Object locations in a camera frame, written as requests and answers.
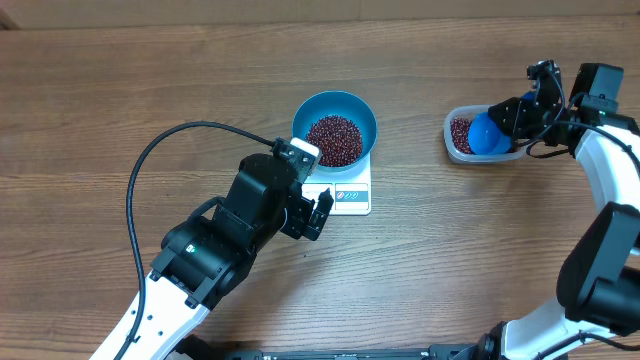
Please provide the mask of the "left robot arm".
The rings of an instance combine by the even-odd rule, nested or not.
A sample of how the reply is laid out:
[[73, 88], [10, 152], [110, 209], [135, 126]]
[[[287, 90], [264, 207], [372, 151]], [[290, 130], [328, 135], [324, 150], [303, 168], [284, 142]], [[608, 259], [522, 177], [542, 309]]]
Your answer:
[[248, 276], [277, 233], [316, 240], [333, 204], [302, 194], [318, 163], [300, 150], [244, 158], [224, 197], [214, 197], [170, 230], [128, 312], [96, 359], [164, 359]]

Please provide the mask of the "blue plastic measuring scoop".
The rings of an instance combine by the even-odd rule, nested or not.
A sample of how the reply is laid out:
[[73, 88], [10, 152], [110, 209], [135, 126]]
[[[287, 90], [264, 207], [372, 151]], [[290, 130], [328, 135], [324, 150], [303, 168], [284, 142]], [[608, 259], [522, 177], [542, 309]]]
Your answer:
[[536, 104], [527, 97], [511, 97], [491, 105], [472, 120], [469, 145], [476, 155], [495, 155], [526, 148], [536, 135]]

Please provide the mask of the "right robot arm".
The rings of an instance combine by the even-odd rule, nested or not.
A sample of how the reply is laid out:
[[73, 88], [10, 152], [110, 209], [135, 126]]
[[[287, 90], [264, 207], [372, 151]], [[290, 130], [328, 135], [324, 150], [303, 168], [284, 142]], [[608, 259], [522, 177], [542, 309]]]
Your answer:
[[538, 143], [571, 155], [584, 170], [598, 215], [564, 261], [556, 294], [528, 315], [500, 322], [473, 345], [432, 345], [432, 359], [565, 359], [592, 341], [626, 350], [618, 337], [639, 329], [639, 272], [627, 266], [639, 253], [639, 126], [619, 114], [624, 76], [603, 63], [580, 66], [570, 93], [552, 60], [527, 68], [529, 92], [492, 106], [454, 109], [473, 116], [470, 151], [459, 152], [444, 127], [452, 161], [508, 161]]

